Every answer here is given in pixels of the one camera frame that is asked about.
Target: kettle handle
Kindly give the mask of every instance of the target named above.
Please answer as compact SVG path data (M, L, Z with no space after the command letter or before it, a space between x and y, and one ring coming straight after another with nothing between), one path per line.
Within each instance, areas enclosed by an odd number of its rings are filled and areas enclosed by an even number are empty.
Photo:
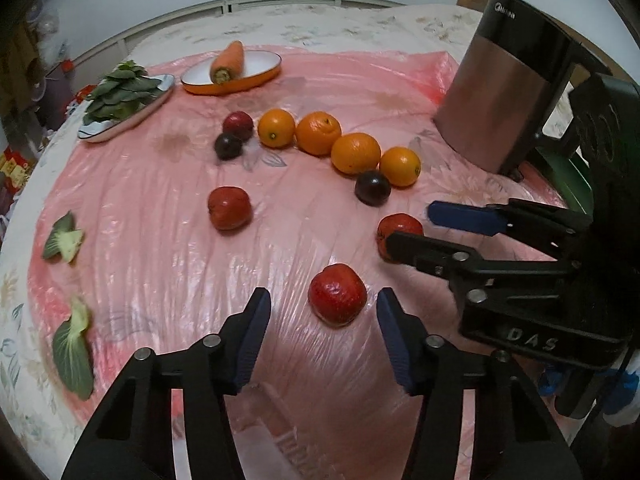
M572 46L572 52L570 54L570 66L569 72L573 70L575 65L581 65L589 73L601 73L611 75L610 68L604 64L604 62L596 56L591 50L589 50L583 43L574 41ZM580 146L580 136L577 134L577 127L575 119L572 119L567 126L564 134L559 139L548 137L542 134L540 131L538 145L548 150L553 150L562 156L571 156L575 150Z

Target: electric kettle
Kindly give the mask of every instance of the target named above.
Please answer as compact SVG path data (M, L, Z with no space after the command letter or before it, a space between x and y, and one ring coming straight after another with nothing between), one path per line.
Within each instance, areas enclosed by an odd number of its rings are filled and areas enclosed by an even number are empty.
M458 72L433 119L460 155L491 173L514 170L533 148L571 155L570 125L561 139L542 127L576 64L610 75L592 52L522 0L489 0Z

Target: pink plastic sheet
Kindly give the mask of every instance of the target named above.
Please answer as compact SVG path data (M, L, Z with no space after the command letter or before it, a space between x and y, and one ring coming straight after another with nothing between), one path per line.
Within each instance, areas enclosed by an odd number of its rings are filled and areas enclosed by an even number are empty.
M270 49L282 54L284 69L262 88L216 98L190 95L178 84L140 126L105 144L78 144L38 220L28 277L32 314L49 349L69 316L70 297L80 295L90 306L95 392L87 402L66 394L86 421L137 348L186 348L219 330L256 286L267 287L273 313L254 381L269 385L295 427L345 478L400 478L420 399L407 397L394 382L376 322L377 291L395 288L407 311L459 348L488 349L457 334L446 282L379 258L378 222L407 212L423 221L426 235L472 245L487 257L540 259L507 238L436 228L425 208L433 200L561 201L532 168L516 184L474 167L443 142L431 117L457 68L448 54ZM151 73L179 76L207 56ZM272 151L254 143L242 158L219 164L212 143L223 118L244 110L257 120L273 107L297 118L325 110L345 133L367 132L383 150L409 146L422 159L420 179L411 189L394 190L381 208L370 208L354 196L353 180L332 170L328 159L295 148ZM218 186L240 186L251 197L254 220L237 234L221 235L209 222L207 196ZM45 262L40 254L51 225L68 210L86 232L76 262ZM323 325L306 302L312 277L335 262L356 270L369 293L364 311L341 330ZM57 378L50 351L44 358ZM472 399L465 405L472 407ZM468 475L472 428L471 409L465 412L459 478Z

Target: carrot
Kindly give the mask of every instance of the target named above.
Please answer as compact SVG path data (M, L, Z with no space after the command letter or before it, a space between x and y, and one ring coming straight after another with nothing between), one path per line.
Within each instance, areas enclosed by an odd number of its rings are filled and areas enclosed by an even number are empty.
M219 85L240 77L243 69L244 47L240 41L232 41L211 63L209 76Z

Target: orange-rimmed plate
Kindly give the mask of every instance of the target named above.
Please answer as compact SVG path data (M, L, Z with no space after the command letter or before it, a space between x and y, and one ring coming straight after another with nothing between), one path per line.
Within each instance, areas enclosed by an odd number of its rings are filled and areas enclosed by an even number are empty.
M242 77L217 85L212 83L209 69L213 59L206 59L188 69L180 81L184 89L196 95L225 95L260 86L276 77L282 58L268 50L247 50L244 53Z

